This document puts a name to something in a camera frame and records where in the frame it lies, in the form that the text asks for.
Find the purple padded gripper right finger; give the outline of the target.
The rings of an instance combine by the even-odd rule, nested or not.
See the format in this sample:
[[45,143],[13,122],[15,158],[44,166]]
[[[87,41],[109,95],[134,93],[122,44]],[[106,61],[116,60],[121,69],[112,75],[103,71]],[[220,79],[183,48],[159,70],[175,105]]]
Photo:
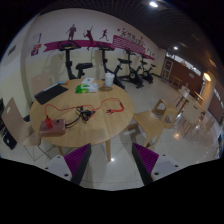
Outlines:
[[170,175],[180,169],[180,165],[170,156],[157,154],[137,143],[132,144],[132,155],[144,185]]

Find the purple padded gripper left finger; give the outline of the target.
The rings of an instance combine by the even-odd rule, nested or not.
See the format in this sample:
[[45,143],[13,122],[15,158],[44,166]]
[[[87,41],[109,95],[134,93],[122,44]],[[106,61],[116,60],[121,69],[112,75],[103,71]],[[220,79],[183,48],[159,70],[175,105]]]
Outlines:
[[44,170],[79,185],[90,155],[91,145],[86,144],[66,156],[56,155],[46,164]]

